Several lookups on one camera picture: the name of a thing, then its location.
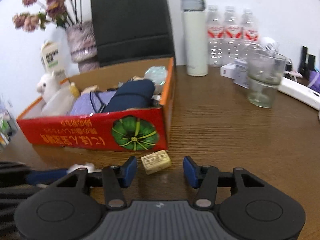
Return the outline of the small yellow box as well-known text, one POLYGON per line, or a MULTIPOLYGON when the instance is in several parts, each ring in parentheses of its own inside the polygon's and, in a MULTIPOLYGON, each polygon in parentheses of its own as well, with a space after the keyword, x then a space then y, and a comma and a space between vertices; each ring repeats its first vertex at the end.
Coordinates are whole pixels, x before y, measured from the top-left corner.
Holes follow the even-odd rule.
POLYGON ((171 160, 165 150, 157 151, 141 157, 147 175, 159 172, 171 166, 171 160))

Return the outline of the white wrapper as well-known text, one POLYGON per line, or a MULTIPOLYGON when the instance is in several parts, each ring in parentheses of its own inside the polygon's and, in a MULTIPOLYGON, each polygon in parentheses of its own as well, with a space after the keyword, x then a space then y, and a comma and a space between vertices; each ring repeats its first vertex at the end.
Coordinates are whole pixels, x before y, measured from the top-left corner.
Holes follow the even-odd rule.
POLYGON ((88 170, 89 173, 92 173, 92 172, 96 172, 97 169, 95 168, 95 165, 92 164, 92 163, 85 163, 84 165, 81 165, 81 164, 74 164, 72 165, 68 170, 67 170, 67 173, 71 173, 79 168, 86 168, 88 170))

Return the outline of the purple knit pouch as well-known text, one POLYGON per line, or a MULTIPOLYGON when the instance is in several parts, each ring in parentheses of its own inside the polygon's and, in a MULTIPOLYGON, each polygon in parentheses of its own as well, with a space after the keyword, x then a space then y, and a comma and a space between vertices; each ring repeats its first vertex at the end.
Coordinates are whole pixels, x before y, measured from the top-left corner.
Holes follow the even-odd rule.
POLYGON ((82 94, 74 103, 70 115, 89 115, 101 113, 115 95, 116 91, 89 92, 82 94))

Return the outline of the navy blue zip case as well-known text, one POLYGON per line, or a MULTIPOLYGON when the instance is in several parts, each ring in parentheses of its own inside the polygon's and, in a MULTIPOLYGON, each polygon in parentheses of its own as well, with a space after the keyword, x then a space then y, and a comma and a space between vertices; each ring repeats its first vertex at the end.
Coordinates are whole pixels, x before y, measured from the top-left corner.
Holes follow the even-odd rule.
POLYGON ((137 80, 124 83, 101 111, 118 112, 131 108, 148 108, 153 105, 155 85, 151 80, 137 80))

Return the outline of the alpaca plush toy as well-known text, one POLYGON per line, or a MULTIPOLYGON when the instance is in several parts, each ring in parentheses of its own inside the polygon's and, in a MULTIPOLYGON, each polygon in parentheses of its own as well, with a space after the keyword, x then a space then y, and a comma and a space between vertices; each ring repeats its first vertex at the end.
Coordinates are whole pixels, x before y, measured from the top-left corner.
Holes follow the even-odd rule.
POLYGON ((61 85, 56 72, 43 74, 37 84, 37 92, 45 102, 40 116, 69 115, 74 103, 80 97, 75 83, 66 82, 61 85))

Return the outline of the iridescent glitter bag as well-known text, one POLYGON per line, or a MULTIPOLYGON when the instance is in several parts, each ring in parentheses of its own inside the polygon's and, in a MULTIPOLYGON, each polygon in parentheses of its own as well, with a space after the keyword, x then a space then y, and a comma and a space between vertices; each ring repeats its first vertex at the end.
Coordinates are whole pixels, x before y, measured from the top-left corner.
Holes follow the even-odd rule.
POLYGON ((144 77, 151 80, 155 88, 161 91, 165 85, 167 74, 168 71, 165 66, 152 66, 146 70, 144 77))

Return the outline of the red cardboard box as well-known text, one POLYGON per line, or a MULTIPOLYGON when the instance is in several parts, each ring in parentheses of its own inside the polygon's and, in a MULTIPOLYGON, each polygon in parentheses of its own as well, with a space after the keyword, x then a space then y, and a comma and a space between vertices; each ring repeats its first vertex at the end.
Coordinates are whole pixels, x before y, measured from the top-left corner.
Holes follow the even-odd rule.
POLYGON ((175 91, 173 58, 115 64, 66 78, 60 85, 68 88, 74 83, 79 91, 94 85, 107 90, 134 76, 142 76, 152 66, 164 66, 168 71, 157 107, 77 116, 42 116, 45 102, 38 98, 20 114, 17 123, 26 139, 34 145, 108 151, 166 150, 175 91))

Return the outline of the small white tin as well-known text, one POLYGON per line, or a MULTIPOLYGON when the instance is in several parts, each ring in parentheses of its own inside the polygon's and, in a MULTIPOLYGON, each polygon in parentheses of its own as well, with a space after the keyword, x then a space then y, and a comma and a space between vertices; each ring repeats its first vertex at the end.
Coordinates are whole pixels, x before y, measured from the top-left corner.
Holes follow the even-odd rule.
POLYGON ((234 83, 248 89, 247 60, 245 58, 237 59, 234 64, 234 83))

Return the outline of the white charger adapter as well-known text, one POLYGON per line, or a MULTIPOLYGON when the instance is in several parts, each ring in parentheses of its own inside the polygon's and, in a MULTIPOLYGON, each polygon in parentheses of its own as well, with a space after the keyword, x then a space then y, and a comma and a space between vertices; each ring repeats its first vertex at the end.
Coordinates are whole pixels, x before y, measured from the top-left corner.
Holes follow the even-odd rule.
POLYGON ((220 75, 223 77, 227 77, 230 79, 234 79, 235 77, 236 66, 233 63, 225 64, 220 67, 220 75))

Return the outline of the clear glass cup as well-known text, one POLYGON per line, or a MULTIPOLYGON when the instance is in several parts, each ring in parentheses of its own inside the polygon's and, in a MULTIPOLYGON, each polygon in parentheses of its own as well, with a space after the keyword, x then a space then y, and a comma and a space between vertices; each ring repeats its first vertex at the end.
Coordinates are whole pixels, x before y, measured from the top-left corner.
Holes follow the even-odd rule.
POLYGON ((250 103, 271 108, 280 86, 287 58, 257 44, 247 47, 247 98, 250 103))

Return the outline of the water bottle middle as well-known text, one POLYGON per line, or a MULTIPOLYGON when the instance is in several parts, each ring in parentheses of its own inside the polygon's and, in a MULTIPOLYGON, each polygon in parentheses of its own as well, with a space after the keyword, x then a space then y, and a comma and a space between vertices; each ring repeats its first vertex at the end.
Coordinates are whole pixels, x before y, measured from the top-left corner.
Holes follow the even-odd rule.
POLYGON ((235 7, 226 7, 224 14, 224 64, 233 63, 240 56, 242 30, 238 21, 235 7))

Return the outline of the black paper bag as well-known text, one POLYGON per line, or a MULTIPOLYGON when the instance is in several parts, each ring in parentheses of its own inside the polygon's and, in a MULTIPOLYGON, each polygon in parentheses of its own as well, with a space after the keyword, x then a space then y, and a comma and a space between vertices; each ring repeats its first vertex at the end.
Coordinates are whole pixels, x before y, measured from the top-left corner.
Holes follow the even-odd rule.
POLYGON ((175 57, 167 0, 91 0, 101 66, 175 57))

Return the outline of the purple package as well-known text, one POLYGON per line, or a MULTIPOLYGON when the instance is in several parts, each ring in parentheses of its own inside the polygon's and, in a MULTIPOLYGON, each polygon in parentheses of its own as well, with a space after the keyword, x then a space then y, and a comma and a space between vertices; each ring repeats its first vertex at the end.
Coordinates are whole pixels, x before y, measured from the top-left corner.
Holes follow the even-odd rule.
POLYGON ((309 72, 309 84, 307 87, 320 93, 320 72, 313 70, 309 72))

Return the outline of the white thermos bottle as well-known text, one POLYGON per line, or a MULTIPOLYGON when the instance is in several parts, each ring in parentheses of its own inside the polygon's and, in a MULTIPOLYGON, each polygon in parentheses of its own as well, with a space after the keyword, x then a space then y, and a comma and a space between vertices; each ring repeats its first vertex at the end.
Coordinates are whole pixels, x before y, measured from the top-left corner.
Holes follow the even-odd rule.
POLYGON ((187 74, 208 74, 205 0, 181 0, 187 74))

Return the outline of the black cosmetic tubes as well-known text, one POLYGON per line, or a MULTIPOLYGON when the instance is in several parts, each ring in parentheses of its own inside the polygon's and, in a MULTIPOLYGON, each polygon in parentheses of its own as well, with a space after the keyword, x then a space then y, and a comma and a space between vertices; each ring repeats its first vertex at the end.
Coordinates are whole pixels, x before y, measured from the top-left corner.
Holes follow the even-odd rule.
POLYGON ((308 53, 308 48, 302 46, 300 62, 298 67, 298 72, 302 75, 302 77, 308 79, 311 72, 315 72, 315 59, 314 55, 308 53))

